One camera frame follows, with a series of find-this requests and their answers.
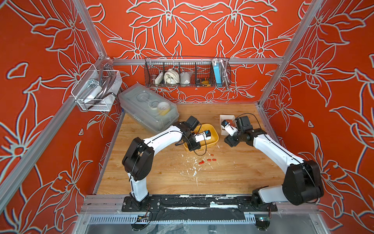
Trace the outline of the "yellow plastic tray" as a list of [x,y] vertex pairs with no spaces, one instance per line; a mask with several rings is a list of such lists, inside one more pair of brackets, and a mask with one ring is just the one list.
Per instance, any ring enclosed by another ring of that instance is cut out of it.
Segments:
[[213,147],[219,140],[219,135],[216,132],[213,125],[205,123],[202,126],[198,126],[193,131],[194,135],[200,135],[198,139],[201,139],[201,148],[199,150],[205,150],[206,148]]

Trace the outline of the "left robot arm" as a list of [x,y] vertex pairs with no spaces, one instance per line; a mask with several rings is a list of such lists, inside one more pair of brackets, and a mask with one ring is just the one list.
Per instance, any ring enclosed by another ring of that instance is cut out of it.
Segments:
[[136,137],[132,140],[122,165],[129,176],[130,195],[136,202],[141,203],[149,196],[146,177],[152,169],[154,157],[159,152],[179,142],[186,143],[189,151],[201,148],[201,143],[193,134],[199,125],[197,118],[190,116],[187,121],[176,122],[155,136],[146,139]]

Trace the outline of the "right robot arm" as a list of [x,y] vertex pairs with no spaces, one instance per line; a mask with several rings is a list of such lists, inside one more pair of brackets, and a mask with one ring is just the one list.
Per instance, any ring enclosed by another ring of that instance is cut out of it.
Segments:
[[278,144],[261,127],[254,128],[247,116],[231,122],[223,120],[221,127],[228,132],[225,143],[230,147],[244,142],[270,158],[283,172],[282,185],[267,186],[252,192],[252,204],[261,206],[274,202],[289,202],[293,205],[316,202],[324,196],[324,187],[319,165],[313,160],[304,160]]

